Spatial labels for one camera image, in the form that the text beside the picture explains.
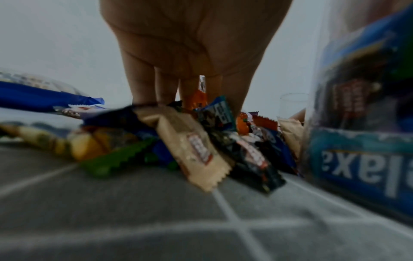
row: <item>white wall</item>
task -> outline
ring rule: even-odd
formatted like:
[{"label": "white wall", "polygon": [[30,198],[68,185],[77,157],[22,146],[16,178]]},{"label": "white wall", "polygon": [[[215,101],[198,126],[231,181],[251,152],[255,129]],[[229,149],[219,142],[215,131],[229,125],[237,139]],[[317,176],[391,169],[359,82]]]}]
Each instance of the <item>white wall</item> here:
[{"label": "white wall", "polygon": [[[275,117],[279,96],[308,92],[325,0],[294,0],[245,102]],[[1,0],[0,67],[69,83],[107,104],[131,102],[116,40],[97,0]]]}]

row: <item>gray tile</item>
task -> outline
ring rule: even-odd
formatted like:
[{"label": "gray tile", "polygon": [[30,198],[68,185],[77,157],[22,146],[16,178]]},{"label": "gray tile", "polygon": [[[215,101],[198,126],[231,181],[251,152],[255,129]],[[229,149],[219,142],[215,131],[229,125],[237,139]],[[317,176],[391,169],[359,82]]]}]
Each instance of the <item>gray tile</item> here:
[{"label": "gray tile", "polygon": [[20,145],[0,145],[0,186],[67,166],[72,160]]},{"label": "gray tile", "polygon": [[117,240],[103,244],[0,253],[0,260],[252,261],[237,235],[197,233]]},{"label": "gray tile", "polygon": [[222,182],[219,190],[235,212],[244,219],[310,218],[317,220],[329,216],[354,216],[353,213],[288,182],[270,196],[231,179]]},{"label": "gray tile", "polygon": [[210,193],[180,172],[131,168],[101,180],[77,169],[0,200],[0,231],[49,231],[225,220]]},{"label": "gray tile", "polygon": [[276,260],[410,261],[412,240],[379,225],[318,225],[255,231]]}]

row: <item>beige candy wrapper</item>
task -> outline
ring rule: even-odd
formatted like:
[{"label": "beige candy wrapper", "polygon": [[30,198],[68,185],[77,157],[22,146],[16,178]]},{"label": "beige candy wrapper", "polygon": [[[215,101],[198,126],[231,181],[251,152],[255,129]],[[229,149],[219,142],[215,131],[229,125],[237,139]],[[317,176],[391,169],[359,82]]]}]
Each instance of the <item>beige candy wrapper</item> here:
[{"label": "beige candy wrapper", "polygon": [[295,159],[299,159],[301,140],[304,133],[304,127],[301,122],[294,119],[278,118],[278,125],[283,133],[283,137]]},{"label": "beige candy wrapper", "polygon": [[231,167],[191,115],[171,107],[138,108],[135,113],[140,121],[156,129],[192,184],[211,191],[230,172]]}]

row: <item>palm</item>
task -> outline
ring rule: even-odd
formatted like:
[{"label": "palm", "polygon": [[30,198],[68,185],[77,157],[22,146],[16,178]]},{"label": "palm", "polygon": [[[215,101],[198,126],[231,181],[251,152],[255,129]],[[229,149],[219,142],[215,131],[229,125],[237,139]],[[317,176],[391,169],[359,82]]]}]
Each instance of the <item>palm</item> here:
[{"label": "palm", "polygon": [[210,97],[222,85],[237,113],[289,3],[101,0],[101,7],[118,37],[136,102],[170,102],[178,81],[185,96],[197,88],[199,75],[205,75]]}]

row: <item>candy pile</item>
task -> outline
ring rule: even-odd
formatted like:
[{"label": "candy pile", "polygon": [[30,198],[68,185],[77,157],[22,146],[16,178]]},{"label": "candy pile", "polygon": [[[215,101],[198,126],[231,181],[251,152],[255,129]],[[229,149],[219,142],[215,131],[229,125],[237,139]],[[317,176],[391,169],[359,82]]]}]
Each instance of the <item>candy pile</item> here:
[{"label": "candy pile", "polygon": [[71,157],[101,178],[115,175],[127,163],[157,164],[181,169],[189,182],[204,191],[231,174],[270,193],[285,184],[279,171],[298,174],[297,154],[290,152],[277,122],[258,113],[241,113],[235,119],[223,96],[206,106],[191,105],[195,108],[173,102],[105,111],[83,119],[75,131],[46,124],[0,123],[0,136],[19,137]]}]

